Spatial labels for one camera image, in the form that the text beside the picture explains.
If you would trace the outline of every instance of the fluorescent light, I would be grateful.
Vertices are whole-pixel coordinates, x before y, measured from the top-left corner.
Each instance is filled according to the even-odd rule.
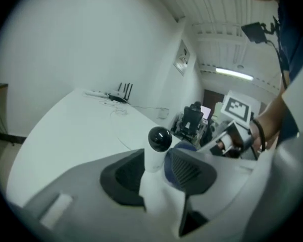
[[[250,75],[245,75],[236,71],[232,71],[232,70],[227,70],[227,69],[222,69],[222,68],[216,68],[217,72],[220,74],[224,74],[224,75],[232,75],[235,77],[239,77],[239,78],[243,78],[249,81],[252,81],[254,78]]]

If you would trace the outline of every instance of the white table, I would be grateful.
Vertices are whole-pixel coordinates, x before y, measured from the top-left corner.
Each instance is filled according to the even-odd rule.
[[[83,95],[74,90],[35,126],[12,166],[7,199],[21,207],[68,169],[143,147],[157,126],[130,105]],[[173,137],[172,146],[179,140]]]

